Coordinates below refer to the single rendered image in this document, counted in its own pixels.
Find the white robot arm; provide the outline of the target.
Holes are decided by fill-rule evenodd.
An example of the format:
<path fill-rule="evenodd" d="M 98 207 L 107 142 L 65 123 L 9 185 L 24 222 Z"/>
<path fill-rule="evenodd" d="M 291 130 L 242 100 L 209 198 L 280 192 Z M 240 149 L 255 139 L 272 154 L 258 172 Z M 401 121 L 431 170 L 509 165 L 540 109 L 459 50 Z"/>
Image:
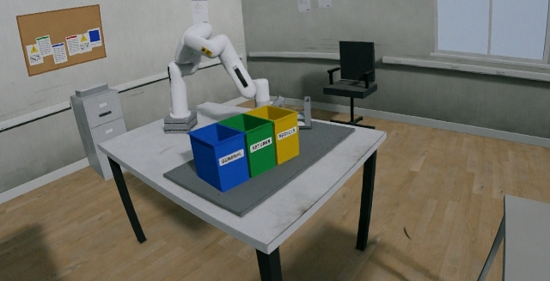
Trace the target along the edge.
<path fill-rule="evenodd" d="M 189 27 L 180 38 L 174 55 L 175 61 L 168 64 L 172 105 L 169 108 L 171 110 L 170 117 L 182 119 L 191 115 L 187 107 L 186 82 L 182 77 L 194 74 L 203 56 L 207 58 L 218 56 L 224 69 L 235 82 L 238 92 L 245 99 L 254 97 L 256 107 L 265 105 L 278 107 L 284 99 L 279 96 L 270 104 L 268 81 L 264 78 L 251 80 L 229 38 L 224 34 L 219 34 L 208 40 L 211 35 L 212 26 L 200 22 Z"/>

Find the yellow recycle bin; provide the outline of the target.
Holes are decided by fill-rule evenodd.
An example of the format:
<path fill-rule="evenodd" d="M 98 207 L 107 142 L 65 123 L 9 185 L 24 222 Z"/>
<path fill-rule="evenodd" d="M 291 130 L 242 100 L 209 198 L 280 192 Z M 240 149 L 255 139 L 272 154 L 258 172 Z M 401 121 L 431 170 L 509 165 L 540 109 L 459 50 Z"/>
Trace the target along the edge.
<path fill-rule="evenodd" d="M 272 129 L 277 165 L 299 155 L 298 113 L 297 111 L 269 105 L 245 112 L 245 114 L 274 121 Z"/>

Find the green returns bin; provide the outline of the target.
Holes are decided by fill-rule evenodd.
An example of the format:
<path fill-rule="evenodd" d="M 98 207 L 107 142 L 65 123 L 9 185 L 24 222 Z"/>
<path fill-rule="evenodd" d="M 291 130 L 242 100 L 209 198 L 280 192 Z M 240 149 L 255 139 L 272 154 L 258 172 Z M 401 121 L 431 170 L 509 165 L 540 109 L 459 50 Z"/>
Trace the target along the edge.
<path fill-rule="evenodd" d="M 272 129 L 274 121 L 241 113 L 217 123 L 246 132 L 244 141 L 250 178 L 276 167 Z"/>

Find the blue storage bin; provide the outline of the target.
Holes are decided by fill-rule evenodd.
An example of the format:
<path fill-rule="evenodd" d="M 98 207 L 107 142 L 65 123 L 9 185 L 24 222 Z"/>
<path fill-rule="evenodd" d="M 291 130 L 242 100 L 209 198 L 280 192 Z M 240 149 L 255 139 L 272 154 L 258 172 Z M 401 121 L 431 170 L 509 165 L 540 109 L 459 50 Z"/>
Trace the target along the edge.
<path fill-rule="evenodd" d="M 249 180 L 245 134 L 219 123 L 188 132 L 198 177 L 220 192 Z"/>

